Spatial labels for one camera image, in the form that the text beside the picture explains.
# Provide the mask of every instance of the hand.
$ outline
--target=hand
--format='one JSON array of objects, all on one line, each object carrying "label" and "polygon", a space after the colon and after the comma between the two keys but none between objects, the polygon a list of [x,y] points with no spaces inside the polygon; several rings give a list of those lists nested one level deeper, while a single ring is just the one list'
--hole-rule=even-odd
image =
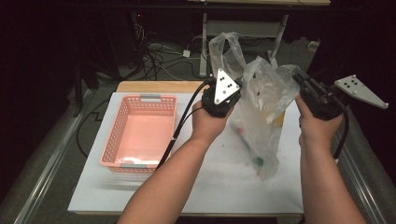
[{"label": "hand", "polygon": [[302,148],[318,148],[332,143],[332,138],[342,123],[342,116],[325,121],[313,116],[301,95],[297,95],[296,103],[300,110],[300,146]]},{"label": "hand", "polygon": [[[192,110],[200,107],[202,107],[201,101],[193,105]],[[191,139],[204,141],[210,145],[224,130],[227,119],[230,117],[232,111],[231,109],[223,119],[212,117],[203,108],[195,111],[192,114]]]}]

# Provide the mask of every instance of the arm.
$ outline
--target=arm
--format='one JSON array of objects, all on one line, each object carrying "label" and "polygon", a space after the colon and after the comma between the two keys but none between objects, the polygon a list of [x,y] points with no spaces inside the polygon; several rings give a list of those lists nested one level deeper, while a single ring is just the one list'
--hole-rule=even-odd
[{"label": "arm", "polygon": [[331,153],[332,138],[342,117],[316,119],[300,95],[296,103],[301,113],[299,141],[306,223],[365,223]]},{"label": "arm", "polygon": [[134,193],[118,223],[175,223],[190,196],[205,154],[224,130],[227,118],[212,118],[203,109],[194,112],[190,139]]}]

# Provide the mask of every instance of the person's left hand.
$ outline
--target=person's left hand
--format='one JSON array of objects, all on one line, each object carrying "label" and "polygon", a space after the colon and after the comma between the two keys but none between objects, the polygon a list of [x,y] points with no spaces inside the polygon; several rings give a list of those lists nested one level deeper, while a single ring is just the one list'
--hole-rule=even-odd
[{"label": "person's left hand", "polygon": [[[192,110],[202,107],[202,102],[197,102]],[[225,128],[228,117],[233,112],[233,108],[227,113],[223,119],[215,118],[209,115],[203,108],[192,114],[192,135],[191,139],[198,139],[207,144],[211,144],[217,136],[219,136]]]}]

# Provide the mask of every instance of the dark background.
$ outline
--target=dark background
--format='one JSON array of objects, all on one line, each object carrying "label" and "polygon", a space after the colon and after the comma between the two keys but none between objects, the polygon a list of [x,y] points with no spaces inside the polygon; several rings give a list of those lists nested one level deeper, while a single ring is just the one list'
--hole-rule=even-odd
[{"label": "dark background", "polygon": [[[76,67],[79,65],[87,85],[95,88],[96,71],[120,78],[118,64],[133,62],[139,54],[125,54],[126,50],[118,48],[120,41],[131,43],[131,49],[135,44],[125,12],[81,12],[58,7],[49,0],[9,0],[2,1],[1,5],[0,170],[3,184],[0,198],[3,200],[32,152],[69,106],[66,96],[73,88]],[[309,9],[290,15],[285,41],[302,36],[320,39],[309,75],[330,83],[356,74],[389,102],[387,110],[358,101],[354,101],[351,108],[373,151],[396,183],[393,153],[396,148],[393,127],[396,124],[393,87],[396,33],[392,32],[396,20],[388,10],[390,1],[382,4],[374,0],[332,1],[332,6],[362,7],[366,12],[331,19],[313,15]],[[142,15],[146,27],[181,44],[188,43],[191,35],[200,34],[202,29],[199,13],[145,12]]]}]

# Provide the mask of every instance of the person's left arm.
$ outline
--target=person's left arm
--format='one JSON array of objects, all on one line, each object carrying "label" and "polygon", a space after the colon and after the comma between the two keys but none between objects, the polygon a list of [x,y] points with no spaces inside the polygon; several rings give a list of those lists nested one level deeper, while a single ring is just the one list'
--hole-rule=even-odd
[{"label": "person's left arm", "polygon": [[190,139],[134,193],[118,223],[175,223],[190,196],[205,154],[223,131],[227,118],[212,118],[203,109],[194,112]]}]

